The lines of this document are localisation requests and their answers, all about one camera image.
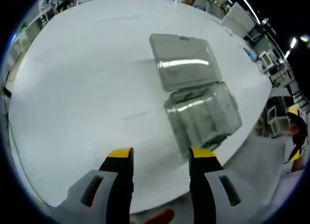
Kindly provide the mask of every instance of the fluorescent light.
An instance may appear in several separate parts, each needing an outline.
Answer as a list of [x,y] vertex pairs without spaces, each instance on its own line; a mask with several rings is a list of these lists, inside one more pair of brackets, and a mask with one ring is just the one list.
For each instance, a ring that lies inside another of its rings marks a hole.
[[247,0],[243,0],[243,1],[244,1],[245,4],[248,6],[248,8],[251,10],[251,12],[252,12],[252,14],[254,15],[254,17],[255,17],[257,23],[260,24],[260,23],[261,23],[260,20],[258,19],[256,13],[255,13],[254,10],[252,9],[252,7],[251,7],[250,4],[248,3],[248,1],[247,1]]
[[297,43],[297,39],[294,37],[291,41],[291,49],[295,47],[296,43]]
[[268,21],[269,21],[269,18],[268,18],[268,17],[267,17],[267,18],[264,18],[264,19],[262,20],[262,24],[265,25]]
[[300,40],[305,42],[305,43],[309,42],[309,39],[310,39],[310,37],[307,34],[300,36]]
[[285,53],[284,59],[287,59],[288,56],[290,55],[290,53],[291,53],[291,51],[287,51],[287,52]]
[[159,62],[158,68],[168,68],[172,66],[184,65],[184,64],[204,64],[209,65],[208,61],[205,60],[172,60],[167,62]]

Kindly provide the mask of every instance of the desk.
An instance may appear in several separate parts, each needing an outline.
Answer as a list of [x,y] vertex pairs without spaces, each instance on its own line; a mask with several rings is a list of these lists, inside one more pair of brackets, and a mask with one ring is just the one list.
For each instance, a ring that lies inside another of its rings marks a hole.
[[94,0],[56,15],[21,63],[9,119],[21,164],[49,205],[115,148],[135,148],[131,213],[189,190],[149,43],[152,33],[209,41],[243,125],[215,150],[225,164],[258,120],[269,79],[212,16],[171,0]]

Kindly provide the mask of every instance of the cable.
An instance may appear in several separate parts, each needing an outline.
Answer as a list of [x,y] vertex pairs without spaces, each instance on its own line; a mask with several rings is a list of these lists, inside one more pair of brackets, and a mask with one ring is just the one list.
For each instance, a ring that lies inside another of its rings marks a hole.
[[2,95],[3,95],[3,102],[4,102],[4,107],[5,107],[5,116],[6,116],[6,119],[7,119],[7,122],[8,122],[8,127],[10,127],[10,129],[11,129],[11,136],[12,136],[13,143],[14,143],[14,145],[15,145],[15,149],[16,149],[17,156],[18,156],[18,159],[19,159],[19,162],[20,162],[20,166],[21,166],[21,168],[22,168],[22,170],[23,170],[23,172],[24,172],[24,175],[25,175],[25,177],[26,177],[26,179],[27,179],[27,181],[28,181],[30,187],[31,187],[32,190],[34,191],[34,193],[38,196],[38,198],[41,200],[42,203],[44,203],[46,206],[49,207],[49,205],[48,205],[48,204],[39,196],[39,194],[35,191],[35,189],[33,188],[32,184],[30,183],[29,178],[27,177],[27,174],[25,173],[23,164],[21,163],[21,160],[20,160],[20,157],[19,157],[19,153],[18,153],[16,141],[15,141],[15,139],[14,139],[14,137],[13,137],[12,127],[11,127],[11,124],[10,124],[10,121],[9,121],[9,112],[8,112],[8,110],[7,110],[6,102],[5,102],[5,96],[4,96],[4,94],[2,94]]

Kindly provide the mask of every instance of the transparent container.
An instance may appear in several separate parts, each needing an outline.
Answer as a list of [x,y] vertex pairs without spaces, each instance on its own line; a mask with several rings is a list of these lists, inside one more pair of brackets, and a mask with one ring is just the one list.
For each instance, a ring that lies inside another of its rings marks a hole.
[[165,91],[222,80],[208,41],[173,34],[152,34],[150,44]]
[[165,109],[185,155],[189,147],[214,150],[242,125],[235,99],[224,82],[173,92]]

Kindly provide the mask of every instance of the chair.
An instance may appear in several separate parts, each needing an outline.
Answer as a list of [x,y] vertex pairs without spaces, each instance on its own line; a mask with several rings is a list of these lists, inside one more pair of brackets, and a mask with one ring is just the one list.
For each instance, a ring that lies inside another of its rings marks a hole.
[[275,105],[267,111],[267,122],[271,127],[273,136],[280,134],[290,125],[290,120],[287,116],[277,117]]

